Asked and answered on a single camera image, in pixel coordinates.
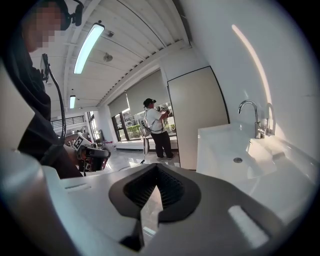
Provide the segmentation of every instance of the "roller shade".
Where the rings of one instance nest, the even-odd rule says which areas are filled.
[[[164,86],[160,70],[136,83],[127,90],[126,94],[132,115],[144,110],[144,101],[147,98],[156,100],[155,105],[170,101],[168,90]]]
[[[118,98],[112,101],[109,105],[111,117],[114,117],[122,111],[129,108],[126,94],[121,94]]]

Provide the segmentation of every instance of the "floor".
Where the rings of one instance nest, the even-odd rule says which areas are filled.
[[[179,153],[173,152],[174,157],[171,160],[164,158],[163,160],[157,160],[155,152],[149,152],[145,157],[145,164],[162,163],[169,166],[180,167]],[[144,159],[142,151],[127,151],[117,150],[111,152],[111,156],[107,161],[103,171],[87,172],[86,175],[98,175],[102,173],[113,173],[125,170],[130,167],[137,166]],[[143,241],[146,246],[148,242],[153,238],[158,231],[158,214],[163,210],[161,196],[159,189],[155,187],[149,200],[142,208],[141,214],[141,228],[143,232]]]

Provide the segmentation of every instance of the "sink drain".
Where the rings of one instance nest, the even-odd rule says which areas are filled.
[[[240,164],[242,162],[242,159],[240,157],[236,157],[233,159],[233,161],[237,164]]]

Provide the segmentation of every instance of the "white ceiling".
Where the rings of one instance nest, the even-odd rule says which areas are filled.
[[[65,1],[69,13],[73,13],[77,3]],[[79,99],[75,108],[97,106],[112,88],[117,88],[119,81],[147,58],[179,40],[188,40],[172,0],[86,0],[83,4],[81,26],[72,24],[67,31],[56,31],[48,45],[30,54],[36,68],[40,67],[42,53],[48,55],[65,108],[69,107],[70,95]],[[82,74],[74,74],[80,48],[93,23],[99,20],[105,30]],[[110,31],[114,33],[112,37],[108,36]],[[112,55],[113,60],[104,62],[105,53]],[[57,116],[59,97],[51,78],[45,90],[51,98],[52,117]]]

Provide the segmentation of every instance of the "man in white t-shirt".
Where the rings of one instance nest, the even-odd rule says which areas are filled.
[[[159,112],[154,109],[155,100],[147,98],[143,104],[146,107],[146,121],[151,131],[151,136],[155,143],[155,152],[158,160],[164,158],[164,152],[166,158],[171,160],[174,154],[171,152],[170,137],[168,132],[165,130],[164,119],[168,118],[170,112]]]

